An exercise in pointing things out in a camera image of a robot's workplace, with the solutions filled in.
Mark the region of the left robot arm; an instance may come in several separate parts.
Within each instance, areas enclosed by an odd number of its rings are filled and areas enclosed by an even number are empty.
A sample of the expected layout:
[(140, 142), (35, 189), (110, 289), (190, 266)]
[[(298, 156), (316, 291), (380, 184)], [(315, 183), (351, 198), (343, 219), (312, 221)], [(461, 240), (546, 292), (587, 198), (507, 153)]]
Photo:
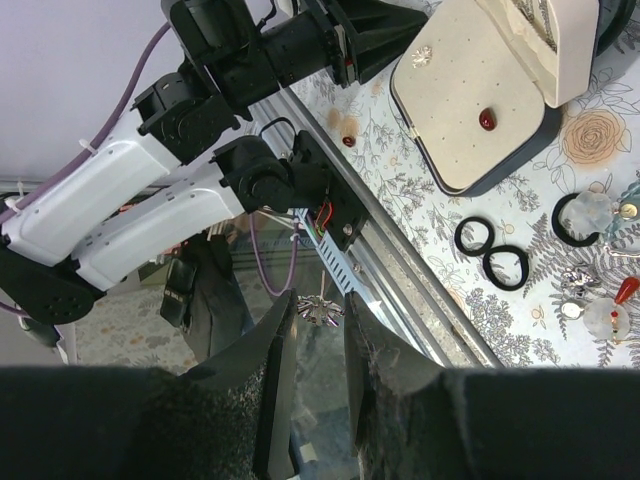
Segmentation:
[(243, 1), (166, 1), (179, 69), (126, 93), (96, 137), (51, 180), (6, 200), (1, 288), (6, 309), (72, 323), (152, 256), (261, 208), (321, 206), (324, 160), (294, 139), (283, 158), (258, 135), (220, 146), (251, 107), (321, 70), (365, 83), (403, 54), (427, 15), (384, 1), (302, 1), (275, 27)]

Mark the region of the red bead earring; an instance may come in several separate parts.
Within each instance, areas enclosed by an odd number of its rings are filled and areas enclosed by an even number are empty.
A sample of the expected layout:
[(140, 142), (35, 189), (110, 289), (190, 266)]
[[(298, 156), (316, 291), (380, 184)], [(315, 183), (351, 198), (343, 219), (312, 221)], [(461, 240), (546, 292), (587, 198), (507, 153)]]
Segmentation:
[(348, 148), (353, 148), (356, 145), (356, 138), (351, 135), (344, 136), (342, 138), (342, 143)]
[(484, 108), (478, 116), (481, 128), (487, 132), (493, 131), (497, 127), (497, 120), (494, 110), (491, 107)]

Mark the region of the crystal flower earring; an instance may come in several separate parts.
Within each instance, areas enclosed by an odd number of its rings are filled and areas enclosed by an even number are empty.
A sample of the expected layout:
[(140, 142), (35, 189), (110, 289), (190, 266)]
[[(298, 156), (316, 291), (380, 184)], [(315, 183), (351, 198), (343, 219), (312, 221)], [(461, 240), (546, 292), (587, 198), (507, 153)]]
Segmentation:
[(328, 300), (326, 292), (326, 271), (321, 272), (320, 292), (314, 295), (299, 296), (297, 299), (297, 313), (307, 322), (316, 326), (338, 328), (338, 320), (344, 317), (342, 306)]

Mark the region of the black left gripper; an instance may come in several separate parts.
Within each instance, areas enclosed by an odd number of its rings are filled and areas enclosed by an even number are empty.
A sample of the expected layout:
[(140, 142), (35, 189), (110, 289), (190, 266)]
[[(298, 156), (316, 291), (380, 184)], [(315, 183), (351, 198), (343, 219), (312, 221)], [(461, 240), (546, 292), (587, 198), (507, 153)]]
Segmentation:
[(185, 55), (186, 91), (176, 113), (212, 101), (215, 114), (247, 118), (248, 107), (321, 70), (333, 83), (365, 84), (402, 55), (428, 21), (421, 10), (383, 1), (305, 1), (265, 30), (244, 1), (171, 1), (169, 25)]

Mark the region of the cream navy jewelry box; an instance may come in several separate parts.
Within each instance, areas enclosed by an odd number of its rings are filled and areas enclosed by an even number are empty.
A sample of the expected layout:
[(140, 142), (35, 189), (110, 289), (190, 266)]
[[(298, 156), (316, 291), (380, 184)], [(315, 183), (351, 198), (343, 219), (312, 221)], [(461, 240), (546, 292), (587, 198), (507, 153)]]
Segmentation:
[[(546, 148), (589, 85), (597, 1), (444, 1), (398, 61), (391, 96), (438, 188), (474, 197)], [(429, 65), (411, 54), (429, 45)], [(481, 128), (494, 110), (497, 127)]]

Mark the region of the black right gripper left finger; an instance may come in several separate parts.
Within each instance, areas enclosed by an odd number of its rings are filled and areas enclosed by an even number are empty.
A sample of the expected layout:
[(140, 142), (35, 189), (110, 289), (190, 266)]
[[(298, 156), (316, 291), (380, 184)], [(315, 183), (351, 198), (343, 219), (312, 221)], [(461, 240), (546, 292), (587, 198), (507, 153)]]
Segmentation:
[(159, 368), (7, 367), (5, 479), (286, 479), (296, 295), (182, 375)]

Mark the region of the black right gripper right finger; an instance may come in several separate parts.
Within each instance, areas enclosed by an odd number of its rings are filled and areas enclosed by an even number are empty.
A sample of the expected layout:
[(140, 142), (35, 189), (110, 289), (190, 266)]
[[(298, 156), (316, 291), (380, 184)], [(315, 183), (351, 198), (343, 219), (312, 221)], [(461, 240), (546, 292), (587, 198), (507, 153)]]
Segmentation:
[(635, 479), (635, 370), (445, 368), (345, 299), (349, 419), (365, 479)]

